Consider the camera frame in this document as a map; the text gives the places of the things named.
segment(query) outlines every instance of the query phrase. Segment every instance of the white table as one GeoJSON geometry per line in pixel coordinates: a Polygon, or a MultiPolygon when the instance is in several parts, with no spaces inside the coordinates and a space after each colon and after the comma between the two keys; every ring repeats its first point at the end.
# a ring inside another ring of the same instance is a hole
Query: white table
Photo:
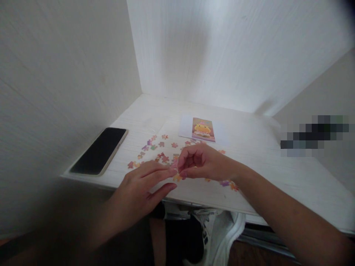
{"type": "MultiPolygon", "coordinates": [[[[148,161],[161,152],[169,158],[173,153],[180,153],[180,148],[189,140],[178,136],[183,114],[222,122],[230,146],[209,145],[225,150],[227,156],[253,168],[339,230],[355,232],[353,195],[317,159],[282,157],[280,125],[273,118],[225,108],[142,94],[111,126],[128,129],[129,133],[106,172],[100,177],[85,177],[70,174],[68,169],[62,177],[117,188],[125,174],[131,171],[127,166],[130,161],[148,161]],[[158,146],[164,141],[165,147],[149,150],[143,159],[138,160],[142,147],[155,134],[158,137],[154,144],[158,146]],[[161,140],[163,134],[169,138],[161,140]],[[178,143],[178,148],[172,148],[172,142],[178,143]]],[[[243,212],[247,214],[248,222],[266,224],[240,192],[222,187],[216,181],[186,179],[177,184],[167,199],[243,212]]]]}

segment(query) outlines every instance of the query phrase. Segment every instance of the white wall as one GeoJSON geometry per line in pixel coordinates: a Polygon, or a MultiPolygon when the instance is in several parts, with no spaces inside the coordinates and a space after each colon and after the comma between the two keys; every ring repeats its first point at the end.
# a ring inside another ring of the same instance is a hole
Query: white wall
{"type": "Polygon", "coordinates": [[[352,47],[333,0],[127,3],[152,95],[274,115],[352,47]]]}
{"type": "MultiPolygon", "coordinates": [[[[348,115],[355,124],[355,49],[352,49],[280,110],[274,118],[299,130],[300,123],[312,123],[312,115],[348,115]]],[[[355,128],[343,140],[326,141],[318,160],[355,195],[355,128]]]]}
{"type": "Polygon", "coordinates": [[[141,93],[126,1],[1,1],[0,235],[141,93]]]}

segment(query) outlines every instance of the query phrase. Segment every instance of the person's right hand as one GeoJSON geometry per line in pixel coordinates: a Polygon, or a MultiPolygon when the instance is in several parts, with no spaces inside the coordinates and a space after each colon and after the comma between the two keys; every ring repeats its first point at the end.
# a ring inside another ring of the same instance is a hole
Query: person's right hand
{"type": "Polygon", "coordinates": [[[219,153],[206,144],[185,147],[179,157],[181,177],[235,180],[248,167],[219,153]]]}

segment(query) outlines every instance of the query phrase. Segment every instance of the white sneaker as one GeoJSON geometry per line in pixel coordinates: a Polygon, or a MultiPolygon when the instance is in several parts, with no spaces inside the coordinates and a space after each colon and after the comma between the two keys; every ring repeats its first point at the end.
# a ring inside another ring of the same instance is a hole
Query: white sneaker
{"type": "Polygon", "coordinates": [[[201,223],[202,226],[202,238],[204,245],[204,252],[201,261],[197,264],[192,264],[188,260],[184,260],[183,264],[185,266],[191,265],[208,265],[210,260],[210,249],[211,249],[211,237],[213,224],[216,217],[221,214],[223,211],[218,209],[200,209],[197,211],[193,211],[192,215],[201,223]]]}
{"type": "Polygon", "coordinates": [[[230,248],[244,230],[245,214],[216,209],[201,209],[192,215],[202,225],[204,253],[202,260],[192,264],[184,260],[185,266],[226,266],[230,248]]]}

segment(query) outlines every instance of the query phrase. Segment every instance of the finger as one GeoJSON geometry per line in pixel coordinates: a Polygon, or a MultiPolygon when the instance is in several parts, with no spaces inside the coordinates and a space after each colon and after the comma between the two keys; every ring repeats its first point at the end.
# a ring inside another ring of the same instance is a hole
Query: finger
{"type": "Polygon", "coordinates": [[[193,167],[187,168],[180,172],[181,177],[188,177],[188,178],[208,178],[208,171],[206,167],[193,167]]]}
{"type": "Polygon", "coordinates": [[[169,169],[168,165],[162,165],[160,163],[157,163],[156,161],[148,161],[148,162],[142,164],[137,169],[129,172],[128,175],[129,175],[129,178],[139,179],[139,178],[145,177],[153,172],[160,171],[160,170],[167,170],[167,169],[169,169]]]}
{"type": "Polygon", "coordinates": [[[197,145],[192,145],[192,146],[188,146],[185,147],[180,156],[179,156],[179,162],[178,164],[178,171],[179,173],[184,170],[188,165],[190,165],[190,161],[188,161],[188,158],[194,158],[194,157],[202,157],[203,154],[203,150],[202,150],[203,146],[197,144],[197,145]]]}
{"type": "Polygon", "coordinates": [[[176,189],[176,187],[177,185],[175,183],[167,183],[151,194],[148,199],[149,208],[153,210],[158,203],[161,202],[161,200],[165,198],[170,191],[176,189]]]}
{"type": "Polygon", "coordinates": [[[165,179],[169,177],[173,177],[177,174],[178,172],[175,169],[168,169],[168,170],[161,170],[161,171],[156,171],[151,173],[150,175],[145,176],[142,178],[142,182],[144,185],[144,188],[151,189],[154,187],[157,183],[164,181],[165,179]]]}

